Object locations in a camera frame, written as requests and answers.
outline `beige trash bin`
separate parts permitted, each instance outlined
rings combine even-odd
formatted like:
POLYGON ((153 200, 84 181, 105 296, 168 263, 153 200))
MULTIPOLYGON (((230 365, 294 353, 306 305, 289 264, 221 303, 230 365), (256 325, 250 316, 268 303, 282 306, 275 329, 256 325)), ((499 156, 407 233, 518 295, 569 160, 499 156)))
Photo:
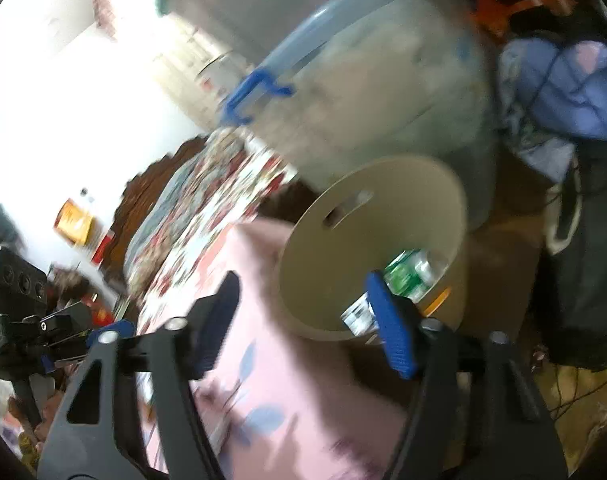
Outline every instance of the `beige trash bin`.
POLYGON ((433 158, 383 158, 347 175, 305 212, 283 251, 277 286, 286 323, 314 340, 356 339, 341 314, 365 292, 367 273, 401 251, 425 249, 448 266, 419 308, 456 329, 466 296, 466 217, 461 182, 433 158))

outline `white wall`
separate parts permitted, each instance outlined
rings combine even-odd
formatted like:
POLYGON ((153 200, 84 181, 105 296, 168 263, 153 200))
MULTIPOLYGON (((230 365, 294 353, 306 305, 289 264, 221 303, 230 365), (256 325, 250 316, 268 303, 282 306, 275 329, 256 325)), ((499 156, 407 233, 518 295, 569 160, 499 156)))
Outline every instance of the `white wall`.
POLYGON ((0 123, 0 203, 24 257, 44 270, 76 265, 78 254, 52 230, 64 201, 87 187, 110 224, 127 181, 199 132, 118 44, 94 25, 85 30, 0 123))
POLYGON ((0 116, 34 70, 94 22, 92 0, 3 0, 0 116))

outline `pink bedsheet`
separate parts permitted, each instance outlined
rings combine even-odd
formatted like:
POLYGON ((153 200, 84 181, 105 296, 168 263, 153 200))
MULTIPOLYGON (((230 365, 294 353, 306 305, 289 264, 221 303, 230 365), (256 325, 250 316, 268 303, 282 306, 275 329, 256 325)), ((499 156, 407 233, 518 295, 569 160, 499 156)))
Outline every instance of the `pink bedsheet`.
MULTIPOLYGON (((240 304, 216 367, 194 387, 210 440, 222 442, 227 478, 381 478, 405 414, 355 381, 341 346, 304 340, 279 323, 273 279, 291 229, 265 219, 226 228, 172 301, 157 303, 154 312, 146 304, 140 332, 184 316, 233 270, 240 304), (221 428, 224 434, 212 434, 221 428)), ((140 385, 147 397, 148 380, 140 385)), ((150 464, 166 470, 155 425, 144 429, 150 464)))

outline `bucket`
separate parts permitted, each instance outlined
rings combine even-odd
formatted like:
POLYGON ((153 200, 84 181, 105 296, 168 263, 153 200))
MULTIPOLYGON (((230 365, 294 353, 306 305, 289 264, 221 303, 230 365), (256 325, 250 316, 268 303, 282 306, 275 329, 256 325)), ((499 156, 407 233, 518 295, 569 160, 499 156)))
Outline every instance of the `bucket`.
POLYGON ((436 159, 383 158, 345 176, 304 213, 285 246, 277 280, 285 322, 313 340, 357 339, 341 314, 365 292, 367 273, 424 249, 447 266, 417 306, 455 330, 466 297, 466 218, 459 178, 436 159))

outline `metal bolt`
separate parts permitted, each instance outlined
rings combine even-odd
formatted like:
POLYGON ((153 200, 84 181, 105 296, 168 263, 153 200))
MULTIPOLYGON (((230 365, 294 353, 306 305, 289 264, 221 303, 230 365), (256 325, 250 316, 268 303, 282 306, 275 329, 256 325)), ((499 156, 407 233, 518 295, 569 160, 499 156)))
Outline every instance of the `metal bolt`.
POLYGON ((421 328, 430 332, 439 332, 443 328, 443 324, 434 317, 428 317, 421 321, 421 328))
POLYGON ((490 340, 498 345, 507 345, 510 343, 510 339, 508 338, 507 334, 498 330, 490 333, 490 340))
POLYGON ((172 317, 168 319, 164 325, 168 330, 181 330, 187 325, 187 319, 185 317, 172 317))
POLYGON ((97 341, 103 344, 108 344, 116 341, 117 339, 119 339, 119 332, 116 332, 115 330, 108 330, 107 332, 99 334, 97 341))

